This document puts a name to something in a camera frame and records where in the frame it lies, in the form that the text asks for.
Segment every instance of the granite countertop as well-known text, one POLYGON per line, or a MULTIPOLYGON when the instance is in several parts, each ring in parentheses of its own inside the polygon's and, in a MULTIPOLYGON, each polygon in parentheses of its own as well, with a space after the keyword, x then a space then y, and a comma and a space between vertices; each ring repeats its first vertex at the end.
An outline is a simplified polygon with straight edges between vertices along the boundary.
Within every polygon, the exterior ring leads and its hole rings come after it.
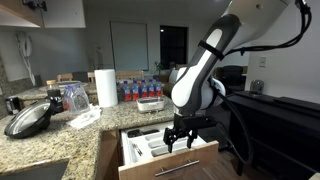
MULTIPOLYGON (((86 83, 86 85, 84 86, 84 90, 88 95, 97 94, 97 87, 94 83, 86 83)), ((45 87, 36 87, 16 94, 15 96, 19 97, 19 99, 21 100, 38 100, 44 99, 47 96, 47 92, 45 90, 45 87)))
POLYGON ((170 121, 173 103, 164 101, 165 109, 155 113, 139 113, 136 102, 102 108, 101 118, 80 130, 66 124, 75 117, 63 112, 52 116, 47 130, 26 139, 1 133, 13 118, 7 116, 0 120, 0 175, 69 160, 63 179, 95 179, 102 132, 170 121))

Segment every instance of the backsplash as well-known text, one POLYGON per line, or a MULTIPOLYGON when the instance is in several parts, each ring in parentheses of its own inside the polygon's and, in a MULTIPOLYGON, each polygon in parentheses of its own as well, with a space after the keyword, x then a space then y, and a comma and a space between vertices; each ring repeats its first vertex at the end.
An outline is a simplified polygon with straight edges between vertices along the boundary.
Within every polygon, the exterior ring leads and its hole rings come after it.
MULTIPOLYGON (((36 78, 37 84, 39 84, 38 82, 41 82, 40 76, 36 76, 35 78, 36 78)), ((6 97, 34 88, 29 78, 8 82, 6 71, 4 69, 1 58, 0 58, 0 87, 3 93, 2 95, 0 95, 0 119, 8 115, 7 108, 5 106, 6 97)))

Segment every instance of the pack of water bottles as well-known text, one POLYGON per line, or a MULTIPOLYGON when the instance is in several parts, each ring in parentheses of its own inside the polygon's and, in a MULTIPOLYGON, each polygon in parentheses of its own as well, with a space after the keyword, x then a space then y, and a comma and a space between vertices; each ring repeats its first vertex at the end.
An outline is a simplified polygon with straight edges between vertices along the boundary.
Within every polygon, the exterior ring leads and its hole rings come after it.
POLYGON ((139 98, 161 97, 162 86, 159 79, 149 79, 148 82, 133 80, 132 84, 123 81, 122 92, 124 101, 136 101, 139 98))
POLYGON ((73 115, 90 110, 88 96, 80 83, 65 86, 63 106, 73 115))

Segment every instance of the electrical outlet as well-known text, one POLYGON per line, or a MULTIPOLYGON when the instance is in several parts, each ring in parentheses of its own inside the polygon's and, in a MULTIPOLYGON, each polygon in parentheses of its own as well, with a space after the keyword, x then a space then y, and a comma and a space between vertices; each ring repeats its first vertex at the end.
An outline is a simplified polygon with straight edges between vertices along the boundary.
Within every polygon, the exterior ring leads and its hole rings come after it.
POLYGON ((259 59, 259 67, 266 67, 267 57, 260 57, 259 59))

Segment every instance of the upper cabinet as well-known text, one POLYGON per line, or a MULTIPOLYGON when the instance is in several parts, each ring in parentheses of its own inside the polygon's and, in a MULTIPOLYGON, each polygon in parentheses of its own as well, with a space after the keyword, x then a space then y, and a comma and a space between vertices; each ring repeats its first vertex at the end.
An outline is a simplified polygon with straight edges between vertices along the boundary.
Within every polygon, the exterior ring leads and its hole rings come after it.
POLYGON ((84 28, 85 17, 82 0, 1 0, 0 25, 45 27, 45 28, 84 28), (44 1, 47 11, 43 8, 32 10, 24 3, 40 4, 44 1))

